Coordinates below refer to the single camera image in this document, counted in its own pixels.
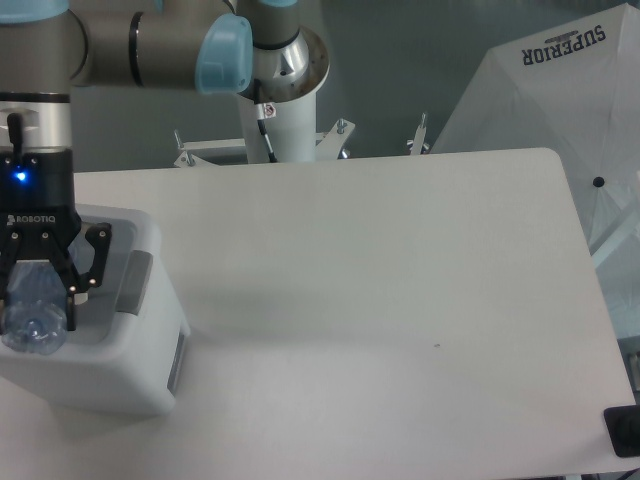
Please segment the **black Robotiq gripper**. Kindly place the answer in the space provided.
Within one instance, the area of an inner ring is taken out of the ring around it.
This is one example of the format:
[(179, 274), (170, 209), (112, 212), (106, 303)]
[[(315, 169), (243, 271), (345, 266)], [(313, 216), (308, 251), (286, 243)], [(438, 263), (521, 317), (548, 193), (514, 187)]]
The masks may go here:
[[(1, 151), (1, 315), (18, 261), (48, 258), (66, 291), (66, 330), (77, 328), (75, 296), (103, 283), (112, 225), (90, 224), (84, 234), (94, 250), (89, 270), (80, 274), (69, 245), (81, 229), (74, 195), (73, 154), (69, 149), (26, 152), (17, 161)], [(47, 254), (42, 234), (47, 233)]]

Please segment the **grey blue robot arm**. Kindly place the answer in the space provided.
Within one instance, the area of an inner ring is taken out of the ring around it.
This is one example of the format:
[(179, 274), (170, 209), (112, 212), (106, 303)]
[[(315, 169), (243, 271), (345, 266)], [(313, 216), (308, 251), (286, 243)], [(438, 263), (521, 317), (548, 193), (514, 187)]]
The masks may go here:
[[(152, 13), (76, 12), (66, 1), (1, 5), (1, 281), (14, 267), (51, 266), (65, 331), (75, 299), (103, 279), (111, 228), (83, 230), (76, 209), (70, 90), (121, 85), (293, 99), (311, 77), (294, 1), (160, 1)], [(70, 256), (84, 234), (94, 260)]]

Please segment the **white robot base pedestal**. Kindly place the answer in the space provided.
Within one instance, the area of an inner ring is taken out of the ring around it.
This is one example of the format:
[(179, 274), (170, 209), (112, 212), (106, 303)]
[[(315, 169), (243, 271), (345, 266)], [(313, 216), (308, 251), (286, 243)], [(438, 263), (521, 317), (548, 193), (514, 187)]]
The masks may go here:
[(237, 97), (250, 164), (316, 159), (316, 95), (329, 72), (323, 40), (302, 26), (275, 50), (254, 50), (250, 86)]

